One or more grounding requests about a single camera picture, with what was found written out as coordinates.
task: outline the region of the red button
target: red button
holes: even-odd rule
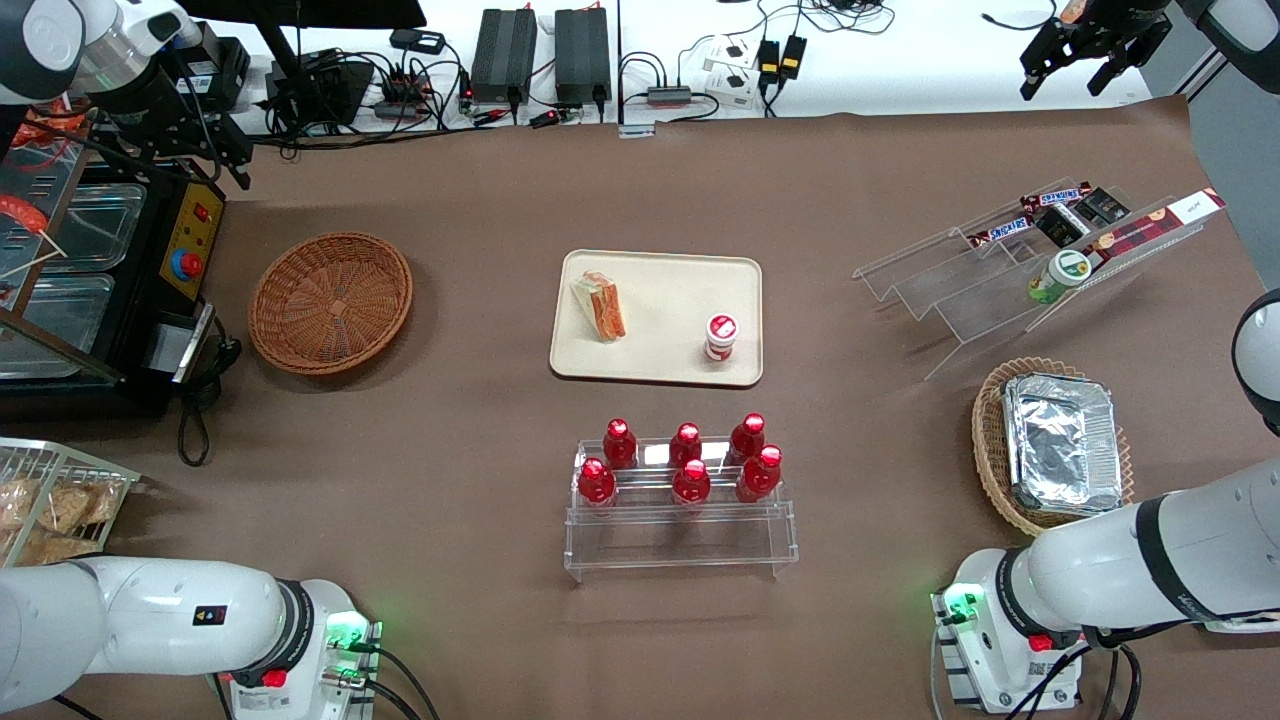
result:
[[[182,274],[188,278],[198,278],[200,273],[205,272],[205,261],[201,260],[200,255],[196,255],[195,252],[184,254],[182,259],[178,260],[178,264],[182,266]]]

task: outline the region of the green can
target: green can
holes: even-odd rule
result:
[[[1036,302],[1052,305],[1062,293],[1089,279],[1093,268],[1084,254],[1062,250],[1050,259],[1048,266],[1027,286],[1027,295]]]

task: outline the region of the round wicker basket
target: round wicker basket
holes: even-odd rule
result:
[[[996,368],[978,391],[973,404],[973,455],[978,464],[982,488],[992,505],[1019,530],[1036,537],[1048,528],[1065,525],[1080,518],[1062,512],[1028,510],[1014,500],[1009,482],[1009,445],[1005,441],[1005,383],[1028,373],[1050,373],[1083,378],[1075,368],[1046,357],[1019,357]],[[1120,451],[1120,478],[1124,503],[1133,502],[1133,464],[1129,461],[1129,442],[1124,430],[1116,428],[1116,447]]]
[[[328,375],[387,347],[412,300],[408,261],[390,243],[357,232],[329,233],[271,263],[253,291],[248,332],[276,368]]]

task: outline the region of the snickers bar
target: snickers bar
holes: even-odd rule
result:
[[[1011,234],[1016,234],[1030,228],[1032,228],[1030,217],[1020,215],[1009,223],[966,237],[969,238],[969,245],[972,245],[973,247],[982,247],[988,242],[998,242]]]
[[[1061,202],[1062,205],[1074,205],[1092,191],[1093,186],[1087,182],[1082,182],[1080,187],[1070,187],[1055,192],[1044,192],[1042,195],[1027,195],[1023,196],[1023,210],[1036,213],[1056,202]]]

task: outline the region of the aluminum foil container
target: aluminum foil container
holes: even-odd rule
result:
[[[1111,393],[1033,373],[1005,383],[1014,500],[1028,510],[1098,515],[1123,503]]]

